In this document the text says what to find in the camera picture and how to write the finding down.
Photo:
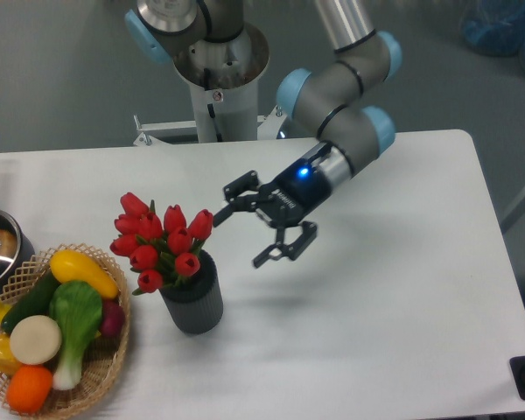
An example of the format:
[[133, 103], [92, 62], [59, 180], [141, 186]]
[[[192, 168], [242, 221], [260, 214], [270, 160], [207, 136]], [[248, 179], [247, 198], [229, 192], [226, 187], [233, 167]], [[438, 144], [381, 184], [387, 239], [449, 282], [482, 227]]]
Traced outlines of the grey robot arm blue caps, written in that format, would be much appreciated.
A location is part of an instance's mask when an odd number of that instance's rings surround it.
[[[279, 109], [316, 144], [269, 183], [251, 171], [228, 184], [227, 204], [213, 219], [221, 224], [232, 214], [250, 212], [275, 230], [275, 241], [255, 257], [255, 266], [297, 259], [317, 234], [308, 214], [396, 137], [382, 109], [357, 109], [354, 103], [397, 72], [401, 47], [390, 33], [374, 28], [359, 1], [319, 1], [316, 7], [335, 60], [319, 74], [292, 71], [276, 92]], [[242, 2], [139, 1], [125, 24], [146, 56], [172, 63], [189, 86], [200, 142], [257, 137], [257, 83], [270, 49], [245, 20]]]

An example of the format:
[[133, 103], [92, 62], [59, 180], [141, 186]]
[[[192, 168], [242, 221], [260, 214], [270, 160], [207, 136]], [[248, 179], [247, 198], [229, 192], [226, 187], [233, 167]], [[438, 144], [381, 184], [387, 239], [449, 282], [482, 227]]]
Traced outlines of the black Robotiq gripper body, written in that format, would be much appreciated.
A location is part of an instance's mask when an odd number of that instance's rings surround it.
[[331, 151], [331, 145], [317, 145], [261, 185], [257, 216], [272, 228], [294, 227], [328, 199], [333, 187], [320, 164]]

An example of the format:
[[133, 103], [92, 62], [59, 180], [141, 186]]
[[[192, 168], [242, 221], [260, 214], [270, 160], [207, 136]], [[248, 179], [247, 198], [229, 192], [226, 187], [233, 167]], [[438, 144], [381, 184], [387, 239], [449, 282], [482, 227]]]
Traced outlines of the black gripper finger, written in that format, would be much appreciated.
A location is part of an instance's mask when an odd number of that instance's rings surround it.
[[217, 228], [234, 213], [252, 213], [256, 209], [260, 182], [254, 170], [247, 171], [222, 188], [226, 204], [213, 216], [213, 227]]
[[268, 261], [279, 261], [282, 258], [296, 261], [316, 239], [318, 233], [317, 224], [309, 221], [301, 222], [297, 228], [301, 228], [301, 234], [291, 243], [286, 243], [287, 227], [276, 227], [275, 241], [252, 260], [253, 266], [258, 269]]

